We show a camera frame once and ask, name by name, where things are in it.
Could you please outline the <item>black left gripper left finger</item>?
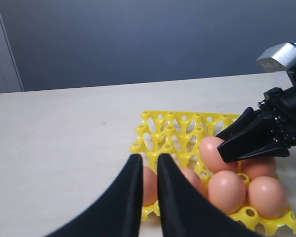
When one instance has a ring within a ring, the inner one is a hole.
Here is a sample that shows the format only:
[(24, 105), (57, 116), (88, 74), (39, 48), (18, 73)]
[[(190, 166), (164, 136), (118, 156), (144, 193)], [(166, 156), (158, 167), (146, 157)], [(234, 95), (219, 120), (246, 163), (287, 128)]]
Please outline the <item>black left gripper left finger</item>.
[(109, 188), (88, 209), (49, 237), (137, 237), (143, 204), (143, 160), (129, 156)]

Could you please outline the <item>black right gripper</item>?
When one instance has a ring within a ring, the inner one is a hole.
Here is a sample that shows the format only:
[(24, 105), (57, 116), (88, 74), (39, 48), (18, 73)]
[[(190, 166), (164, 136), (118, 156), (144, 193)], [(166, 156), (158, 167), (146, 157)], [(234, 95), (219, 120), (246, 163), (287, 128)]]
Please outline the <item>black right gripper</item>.
[[(296, 146), (296, 86), (285, 90), (274, 87), (263, 96), (260, 109), (247, 107), (230, 126), (216, 134), (224, 140), (217, 148), (224, 162), (268, 156), (286, 158), (289, 148)], [(273, 118), (257, 116), (260, 110)]]

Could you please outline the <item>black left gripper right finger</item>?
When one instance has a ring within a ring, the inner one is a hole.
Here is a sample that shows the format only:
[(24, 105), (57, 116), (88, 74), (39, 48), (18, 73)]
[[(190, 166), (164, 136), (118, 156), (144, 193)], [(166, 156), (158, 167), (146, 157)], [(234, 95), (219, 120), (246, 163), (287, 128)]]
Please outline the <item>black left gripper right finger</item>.
[(158, 199), (165, 237), (256, 237), (215, 208), (185, 178), (171, 155), (158, 157)]

